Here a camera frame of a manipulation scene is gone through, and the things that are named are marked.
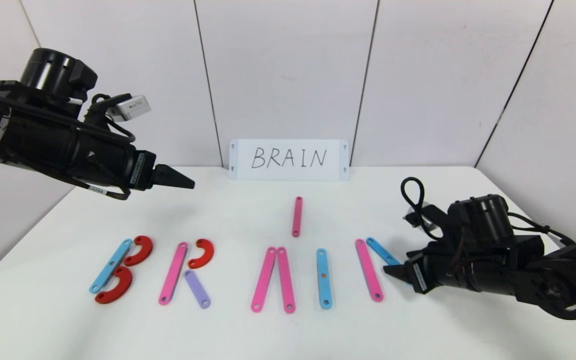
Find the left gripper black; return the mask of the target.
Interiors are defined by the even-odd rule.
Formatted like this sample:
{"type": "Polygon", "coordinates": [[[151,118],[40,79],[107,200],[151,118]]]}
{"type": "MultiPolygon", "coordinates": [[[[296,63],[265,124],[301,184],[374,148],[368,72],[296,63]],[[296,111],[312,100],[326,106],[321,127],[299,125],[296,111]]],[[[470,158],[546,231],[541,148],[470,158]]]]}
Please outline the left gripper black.
{"type": "Polygon", "coordinates": [[[92,192],[115,187],[122,192],[145,191],[152,186],[194,189],[195,182],[171,166],[158,164],[156,155],[137,150],[134,134],[121,126],[119,133],[77,129],[76,185],[92,192]]]}

